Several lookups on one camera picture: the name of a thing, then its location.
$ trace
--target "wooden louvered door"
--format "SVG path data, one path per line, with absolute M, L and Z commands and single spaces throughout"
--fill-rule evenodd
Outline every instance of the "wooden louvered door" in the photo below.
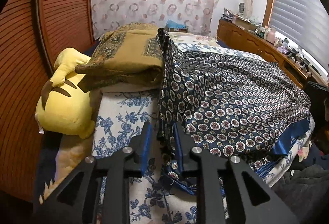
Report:
M 9 0 L 0 14 L 0 189 L 31 200 L 42 135 L 34 113 L 47 81 L 33 26 L 33 0 Z
M 80 52 L 94 42 L 90 0 L 38 0 L 44 46 L 53 64 L 65 48 Z
M 0 189 L 32 200 L 44 83 L 67 47 L 93 44 L 90 0 L 9 0 L 0 13 Z

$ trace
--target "folded blanket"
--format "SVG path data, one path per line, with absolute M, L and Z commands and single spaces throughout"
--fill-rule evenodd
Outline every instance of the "folded blanket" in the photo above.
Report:
M 86 74 L 78 86 L 84 91 L 126 82 L 156 86 L 162 80 L 163 57 L 153 24 L 129 24 L 104 35 L 86 65 L 76 73 Z
M 309 130 L 310 98 L 274 62 L 212 52 L 181 52 L 164 29 L 157 39 L 165 55 L 159 99 L 159 134 L 165 173 L 189 191 L 175 155 L 173 123 L 182 123 L 196 145 L 253 169 L 288 155 L 291 139 Z

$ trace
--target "pikachu plush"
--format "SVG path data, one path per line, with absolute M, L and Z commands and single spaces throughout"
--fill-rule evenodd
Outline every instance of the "pikachu plush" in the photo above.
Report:
M 89 56 L 73 48 L 66 48 L 58 55 L 56 71 L 43 86 L 36 108 L 36 119 L 44 130 L 78 135 L 82 139 L 93 133 L 100 94 L 84 93 L 78 83 L 85 75 L 74 71 L 76 65 L 89 60 Z

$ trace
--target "cabinet door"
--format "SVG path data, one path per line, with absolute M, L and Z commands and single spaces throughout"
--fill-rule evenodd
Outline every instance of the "cabinet door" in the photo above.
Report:
M 221 39 L 224 41 L 226 44 L 229 43 L 229 37 L 230 37 L 230 32 L 228 24 L 225 23 L 224 21 L 221 21 L 219 23 L 219 28 L 217 31 L 217 39 Z
M 278 62 L 275 56 L 267 51 L 262 50 L 260 56 L 267 62 Z
M 43 137 L 35 108 L 49 79 L 34 28 L 34 5 L 33 0 L 9 0 L 0 13 L 0 189 L 26 201 L 33 198 Z
M 43 43 L 52 65 L 58 54 L 67 47 L 80 52 L 94 43 L 90 0 L 38 0 Z M 95 36 L 100 36 L 94 29 Z
M 238 29 L 232 29 L 231 36 L 229 38 L 228 46 L 231 49 L 243 51 L 246 38 L 241 34 L 241 31 Z
M 263 50 L 263 47 L 264 47 L 263 45 L 260 45 L 259 43 L 256 43 L 254 40 L 247 38 L 243 50 L 245 52 L 258 54 L 259 50 Z

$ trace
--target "blue floral bedsheet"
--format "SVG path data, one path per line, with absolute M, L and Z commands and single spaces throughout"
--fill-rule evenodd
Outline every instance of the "blue floral bedsheet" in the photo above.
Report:
M 255 54 L 187 43 L 176 43 L 183 50 L 212 51 L 219 54 L 245 56 L 262 60 Z M 93 152 L 97 158 L 112 155 L 115 151 L 127 146 L 133 136 L 140 135 L 145 121 L 155 124 L 158 90 L 131 93 L 104 93 L 101 101 L 94 134 Z M 311 118 L 310 130 L 301 135 L 289 155 L 283 158 L 267 176 L 264 182 L 272 187 L 288 170 L 299 149 L 305 144 L 314 129 Z M 140 224 L 192 224 L 196 221 L 196 197 L 181 190 L 172 188 L 165 190 L 159 183 L 162 157 L 160 146 L 155 139 L 155 133 L 150 151 L 148 171 L 144 177 L 130 178 L 130 219 L 131 223 Z M 101 188 L 101 201 L 104 198 L 105 185 Z M 225 216 L 228 217 L 226 200 L 224 198 Z

